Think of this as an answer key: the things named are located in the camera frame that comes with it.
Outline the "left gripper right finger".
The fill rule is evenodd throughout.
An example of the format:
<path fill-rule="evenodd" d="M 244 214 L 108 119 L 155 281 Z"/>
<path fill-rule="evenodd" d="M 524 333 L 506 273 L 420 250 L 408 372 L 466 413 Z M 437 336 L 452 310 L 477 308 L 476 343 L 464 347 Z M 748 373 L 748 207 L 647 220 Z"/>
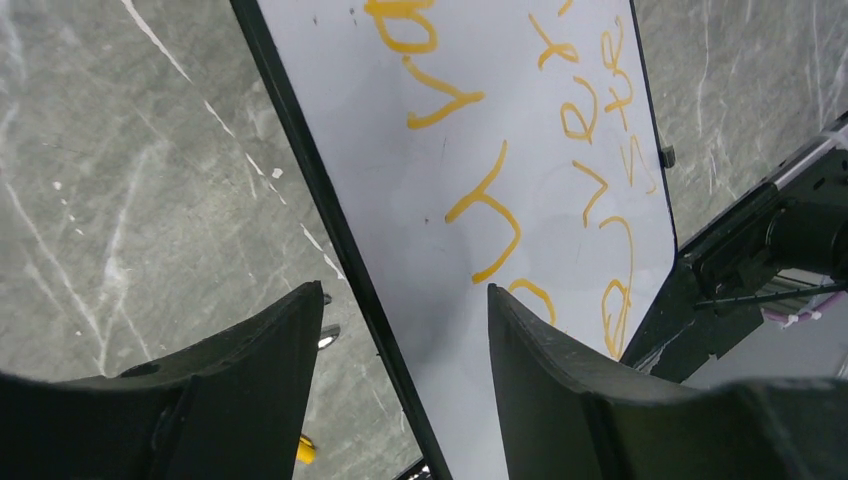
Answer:
<path fill-rule="evenodd" d="M 843 479 L 847 384 L 753 379 L 700 390 L 596 352 L 487 288 L 512 479 Z"/>

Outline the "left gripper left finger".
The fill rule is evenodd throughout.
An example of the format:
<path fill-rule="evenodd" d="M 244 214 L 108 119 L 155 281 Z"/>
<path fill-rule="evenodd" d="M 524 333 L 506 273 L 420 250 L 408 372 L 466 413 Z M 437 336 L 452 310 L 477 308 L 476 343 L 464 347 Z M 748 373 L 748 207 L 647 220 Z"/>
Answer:
<path fill-rule="evenodd" d="M 307 282 L 111 378 L 1 378 L 5 479 L 288 479 L 324 310 Z"/>

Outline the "yellow marker cap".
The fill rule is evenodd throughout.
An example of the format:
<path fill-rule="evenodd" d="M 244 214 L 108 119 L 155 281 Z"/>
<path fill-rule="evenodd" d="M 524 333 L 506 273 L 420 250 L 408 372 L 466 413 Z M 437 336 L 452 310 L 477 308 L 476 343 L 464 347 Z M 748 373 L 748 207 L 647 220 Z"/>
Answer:
<path fill-rule="evenodd" d="M 314 462 L 316 453 L 317 448 L 314 442 L 306 435 L 301 434 L 296 452 L 296 459 L 305 465 L 310 465 Z"/>

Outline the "black-framed whiteboard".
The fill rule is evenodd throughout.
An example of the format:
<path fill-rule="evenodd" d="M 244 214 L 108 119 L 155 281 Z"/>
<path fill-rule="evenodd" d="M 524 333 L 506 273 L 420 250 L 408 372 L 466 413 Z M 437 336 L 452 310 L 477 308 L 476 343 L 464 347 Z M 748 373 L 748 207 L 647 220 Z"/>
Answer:
<path fill-rule="evenodd" d="M 677 257 L 631 1 L 236 1 L 430 468 L 504 479 L 487 288 L 601 355 Z"/>

